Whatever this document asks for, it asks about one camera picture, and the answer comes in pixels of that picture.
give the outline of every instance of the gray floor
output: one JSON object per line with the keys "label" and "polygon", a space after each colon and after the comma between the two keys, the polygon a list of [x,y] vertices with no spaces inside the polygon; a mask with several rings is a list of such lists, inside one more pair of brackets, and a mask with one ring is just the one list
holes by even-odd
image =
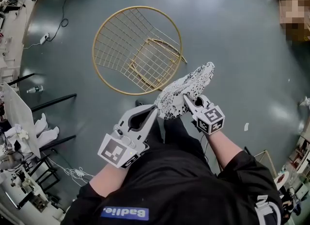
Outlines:
{"label": "gray floor", "polygon": [[[57,29],[63,0],[39,0],[31,21],[26,46],[37,43]],[[96,154],[105,133],[110,133],[121,115],[134,106],[136,97],[109,89],[92,66],[93,38],[103,21],[115,11],[132,5],[158,8],[173,18],[181,31],[184,56],[175,76],[182,77],[205,62],[216,67],[204,90],[226,115],[224,133],[252,154],[269,150],[277,170],[285,163],[297,142],[299,125],[308,116],[297,102],[310,94],[309,45],[285,40],[279,26],[276,0],[68,0],[65,16],[69,25],[61,28],[51,43],[25,50],[22,75],[39,75],[21,84],[21,96],[29,106],[77,93],[75,100],[44,109],[51,125],[60,127],[60,137],[76,134],[73,141],[57,147],[73,167],[96,174],[104,161]],[[42,94],[26,94],[43,84]],[[158,92],[144,96],[153,102]],[[183,117],[189,133],[201,135]],[[249,130],[244,132],[245,123]],[[207,151],[215,172],[218,166]],[[66,162],[54,159],[61,165]],[[55,192],[62,204],[78,193],[78,186],[62,174]]]}

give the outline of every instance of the white sock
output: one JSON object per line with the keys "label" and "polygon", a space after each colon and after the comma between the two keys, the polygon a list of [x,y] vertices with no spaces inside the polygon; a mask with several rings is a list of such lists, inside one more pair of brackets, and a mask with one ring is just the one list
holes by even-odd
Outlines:
{"label": "white sock", "polygon": [[34,130],[36,135],[39,135],[43,130],[47,129],[47,119],[44,113],[42,113],[42,118],[35,122]]}
{"label": "white sock", "polygon": [[38,137],[39,148],[55,140],[58,137],[58,134],[59,134],[58,127],[55,127],[53,130],[43,131]]}

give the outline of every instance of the forearm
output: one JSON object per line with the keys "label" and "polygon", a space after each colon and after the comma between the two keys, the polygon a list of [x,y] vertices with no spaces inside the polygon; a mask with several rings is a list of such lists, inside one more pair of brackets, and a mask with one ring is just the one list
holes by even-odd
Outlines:
{"label": "forearm", "polygon": [[91,187],[101,196],[106,197],[118,190],[127,175],[128,169],[116,168],[107,164],[91,181]]}
{"label": "forearm", "polygon": [[230,141],[221,131],[211,134],[208,137],[208,141],[223,169],[233,157],[242,151],[240,147]]}

